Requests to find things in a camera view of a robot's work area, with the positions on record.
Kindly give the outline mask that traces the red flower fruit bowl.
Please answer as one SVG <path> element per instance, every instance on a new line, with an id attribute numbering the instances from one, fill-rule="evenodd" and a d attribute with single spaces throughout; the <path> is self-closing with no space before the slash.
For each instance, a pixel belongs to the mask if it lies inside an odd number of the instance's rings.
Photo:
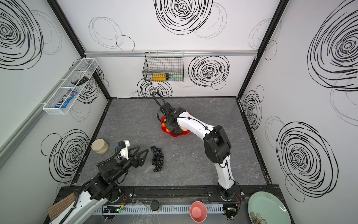
<path id="1" fill-rule="evenodd" d="M 160 121 L 161 121 L 161 130 L 162 130 L 164 133 L 167 133 L 167 132 L 165 131 L 165 128 L 167 127 L 167 124 L 166 124 L 166 123 L 162 123 L 162 121 L 163 121 L 164 119 L 166 119 L 165 116 L 162 116 L 162 117 L 160 118 Z M 171 137 L 179 137 L 179 136 L 189 135 L 189 134 L 190 134 L 190 131 L 188 130 L 188 131 L 186 131 L 186 132 L 183 132 L 183 131 L 181 130 L 181 128 L 176 128 L 176 129 L 174 129 L 172 132 L 167 133 L 167 134 L 169 134 Z"/>

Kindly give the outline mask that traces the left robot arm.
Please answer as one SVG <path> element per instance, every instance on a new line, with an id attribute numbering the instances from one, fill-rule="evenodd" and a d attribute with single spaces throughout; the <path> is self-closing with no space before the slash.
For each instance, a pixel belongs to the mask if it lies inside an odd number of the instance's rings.
<path id="1" fill-rule="evenodd" d="M 117 156 L 127 151 L 128 157 Z M 99 172 L 91 180 L 85 182 L 78 190 L 74 202 L 69 205 L 52 224 L 83 224 L 98 208 L 115 196 L 120 197 L 120 177 L 126 178 L 130 168 L 142 167 L 149 149 L 140 150 L 140 147 L 118 149 L 110 158 L 96 164 Z"/>

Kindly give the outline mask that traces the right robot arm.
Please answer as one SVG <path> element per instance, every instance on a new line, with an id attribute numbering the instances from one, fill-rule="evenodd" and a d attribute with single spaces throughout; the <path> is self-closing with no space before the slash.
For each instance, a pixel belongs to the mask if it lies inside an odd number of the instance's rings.
<path id="1" fill-rule="evenodd" d="M 159 111 L 165 118 L 161 120 L 157 116 L 157 119 L 164 124 L 168 133 L 179 135 L 187 130 L 203 140 L 205 154 L 215 164 L 218 185 L 221 187 L 221 197 L 225 201 L 232 200 L 237 184 L 230 165 L 232 145 L 224 128 L 220 125 L 215 127 L 200 121 L 185 109 L 181 107 L 175 109 L 169 103 L 159 105 Z"/>

